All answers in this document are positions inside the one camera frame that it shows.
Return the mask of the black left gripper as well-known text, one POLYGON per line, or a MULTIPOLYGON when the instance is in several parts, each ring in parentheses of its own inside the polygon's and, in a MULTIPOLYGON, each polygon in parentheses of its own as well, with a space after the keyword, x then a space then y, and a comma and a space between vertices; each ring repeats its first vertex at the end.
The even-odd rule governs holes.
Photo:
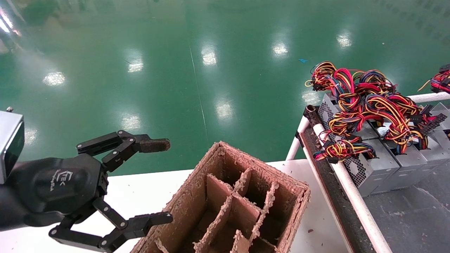
POLYGON ((124 130, 77 145, 78 156, 49 157, 20 162, 13 169, 13 193, 22 206, 25 225, 59 223, 49 237, 58 243, 97 252, 113 253, 128 240, 147 236, 153 226, 171 223, 169 212, 134 216, 125 220, 103 197, 107 172, 113 172, 136 153, 169 150, 169 139, 151 139, 124 130), (92 156, 107 152, 101 163, 92 156), (114 229, 103 237, 76 232, 72 226, 98 211, 114 229))

